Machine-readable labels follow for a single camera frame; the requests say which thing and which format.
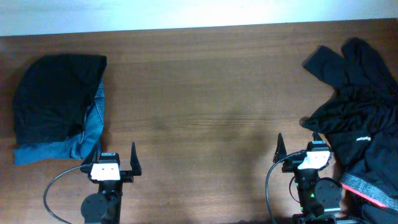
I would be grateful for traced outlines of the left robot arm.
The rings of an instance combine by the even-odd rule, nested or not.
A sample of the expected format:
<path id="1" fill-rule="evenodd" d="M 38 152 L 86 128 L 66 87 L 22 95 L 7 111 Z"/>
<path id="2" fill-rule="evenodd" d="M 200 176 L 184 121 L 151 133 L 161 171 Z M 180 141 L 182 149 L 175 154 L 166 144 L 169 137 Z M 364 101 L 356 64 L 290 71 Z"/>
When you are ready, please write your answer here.
<path id="1" fill-rule="evenodd" d="M 82 163 L 80 169 L 88 179 L 98 185 L 97 193 L 87 196 L 81 204 L 85 223 L 119 223 L 123 185 L 133 183 L 135 176 L 142 175 L 137 158 L 136 145 L 131 146 L 129 170 L 120 169 L 120 157 L 116 152 L 102 152 L 95 146 Z"/>

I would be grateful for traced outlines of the black leggings red-grey waistband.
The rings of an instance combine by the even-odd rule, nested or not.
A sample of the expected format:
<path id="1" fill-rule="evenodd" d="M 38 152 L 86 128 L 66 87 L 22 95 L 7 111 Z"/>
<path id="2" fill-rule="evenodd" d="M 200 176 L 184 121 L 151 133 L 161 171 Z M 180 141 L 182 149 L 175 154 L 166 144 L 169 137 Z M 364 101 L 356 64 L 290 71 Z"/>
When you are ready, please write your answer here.
<path id="1" fill-rule="evenodd" d="M 342 88 L 356 87 L 397 97 L 397 82 L 377 50 L 362 39 L 352 38 L 341 51 L 337 54 L 321 46 L 304 61 L 303 67 L 321 82 L 332 86 L 336 95 Z"/>

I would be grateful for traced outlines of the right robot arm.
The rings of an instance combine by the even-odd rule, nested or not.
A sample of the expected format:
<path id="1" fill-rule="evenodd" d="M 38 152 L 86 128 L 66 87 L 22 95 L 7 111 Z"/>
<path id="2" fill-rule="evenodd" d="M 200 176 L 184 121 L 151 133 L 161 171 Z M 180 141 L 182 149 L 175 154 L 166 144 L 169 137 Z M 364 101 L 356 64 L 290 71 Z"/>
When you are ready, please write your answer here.
<path id="1" fill-rule="evenodd" d="M 273 162 L 282 164 L 283 173 L 293 173 L 301 214 L 292 216 L 293 223 L 336 223 L 340 212 L 342 185 L 332 178 L 321 178 L 318 173 L 329 165 L 332 151 L 317 134 L 307 148 L 288 154 L 281 134 Z"/>

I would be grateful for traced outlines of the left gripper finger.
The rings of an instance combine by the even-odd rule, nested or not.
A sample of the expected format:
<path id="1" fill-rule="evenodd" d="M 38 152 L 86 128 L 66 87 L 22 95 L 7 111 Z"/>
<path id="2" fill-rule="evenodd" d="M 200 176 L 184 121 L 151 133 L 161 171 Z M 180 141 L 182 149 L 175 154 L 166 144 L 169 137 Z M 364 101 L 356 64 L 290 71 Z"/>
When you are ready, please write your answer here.
<path id="1" fill-rule="evenodd" d="M 98 156 L 101 154 L 101 142 L 98 140 L 93 148 L 91 149 L 90 153 L 86 156 L 82 165 L 92 164 L 95 163 L 98 159 Z"/>
<path id="2" fill-rule="evenodd" d="M 131 157 L 130 157 L 130 166 L 133 176 L 141 176 L 142 168 L 140 162 L 137 157 L 136 145 L 135 142 L 132 142 L 131 146 Z"/>

